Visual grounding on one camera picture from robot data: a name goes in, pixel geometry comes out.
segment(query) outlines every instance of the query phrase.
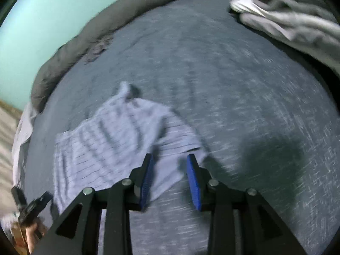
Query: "striped cloth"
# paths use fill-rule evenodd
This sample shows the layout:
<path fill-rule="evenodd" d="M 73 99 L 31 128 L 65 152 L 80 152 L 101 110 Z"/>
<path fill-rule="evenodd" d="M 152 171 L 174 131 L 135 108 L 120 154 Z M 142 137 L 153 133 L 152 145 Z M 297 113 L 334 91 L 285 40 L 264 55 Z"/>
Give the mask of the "striped cloth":
<path fill-rule="evenodd" d="M 122 82 L 116 96 L 75 130 L 57 135 L 54 154 L 54 198 L 63 212 L 84 187 L 101 190 L 129 176 L 146 153 L 156 160 L 151 200 L 184 177 L 185 158 L 205 151 L 193 130 L 170 107 L 134 98 Z"/>

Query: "crumpled fabric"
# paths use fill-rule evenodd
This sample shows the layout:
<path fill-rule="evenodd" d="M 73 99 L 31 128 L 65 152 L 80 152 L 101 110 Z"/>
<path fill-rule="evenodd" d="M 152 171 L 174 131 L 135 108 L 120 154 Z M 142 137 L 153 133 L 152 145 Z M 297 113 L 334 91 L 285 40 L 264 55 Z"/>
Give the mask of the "crumpled fabric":
<path fill-rule="evenodd" d="M 122 82 L 117 95 L 75 130 L 57 136 L 54 155 L 54 199 L 59 212 L 85 187 L 101 190 L 129 177 L 147 153 L 155 160 L 150 201 L 185 175 L 188 151 L 205 157 L 198 137 L 170 107 L 134 98 Z"/>
<path fill-rule="evenodd" d="M 112 43 L 112 35 L 106 35 L 98 40 L 85 55 L 85 64 L 95 61 Z"/>
<path fill-rule="evenodd" d="M 29 101 L 21 115 L 18 128 L 15 133 L 12 158 L 13 158 L 13 186 L 23 187 L 23 172 L 27 157 L 27 147 L 24 145 L 29 141 L 33 133 L 33 124 L 38 112 Z"/>
<path fill-rule="evenodd" d="M 340 75 L 340 26 L 323 0 L 232 0 L 241 23 L 311 55 Z"/>

